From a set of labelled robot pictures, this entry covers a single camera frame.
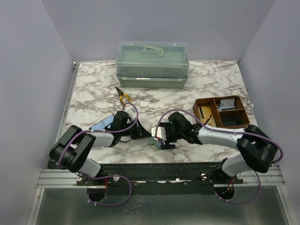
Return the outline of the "light green card holder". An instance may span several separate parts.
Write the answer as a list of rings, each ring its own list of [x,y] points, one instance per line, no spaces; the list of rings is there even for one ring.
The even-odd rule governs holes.
[[[155,145],[157,148],[161,148],[161,146],[162,146],[162,141],[160,141],[160,140],[155,140],[153,137],[151,137],[151,143],[153,144],[153,145]]]

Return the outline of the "silver grey card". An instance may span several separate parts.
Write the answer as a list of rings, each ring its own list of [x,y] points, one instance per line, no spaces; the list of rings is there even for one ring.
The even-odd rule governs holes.
[[[235,99],[230,98],[230,99],[221,99],[220,103],[217,106],[217,110],[219,112],[221,111],[228,111],[228,110],[235,110]]]

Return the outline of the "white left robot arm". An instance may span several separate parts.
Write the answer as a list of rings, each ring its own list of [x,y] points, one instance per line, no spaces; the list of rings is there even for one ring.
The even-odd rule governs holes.
[[[151,137],[151,133],[135,118],[136,113],[133,110],[134,108],[128,112],[118,111],[87,131],[76,125],[70,126],[51,148],[50,159],[55,161],[60,169],[96,177],[101,166],[88,158],[93,147],[113,147],[123,142],[123,137],[129,137],[130,140]]]

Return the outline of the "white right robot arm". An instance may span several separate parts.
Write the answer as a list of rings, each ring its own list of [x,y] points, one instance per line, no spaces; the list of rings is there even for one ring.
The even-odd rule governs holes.
[[[157,138],[162,129],[162,149],[173,149],[174,143],[183,139],[190,144],[212,144],[238,150],[238,155],[220,162],[214,171],[215,179],[229,179],[249,170],[266,173],[271,164],[283,158],[282,148],[255,125],[238,129],[216,128],[199,119],[192,124],[183,112],[179,109],[167,111],[168,121],[158,121],[154,137]]]

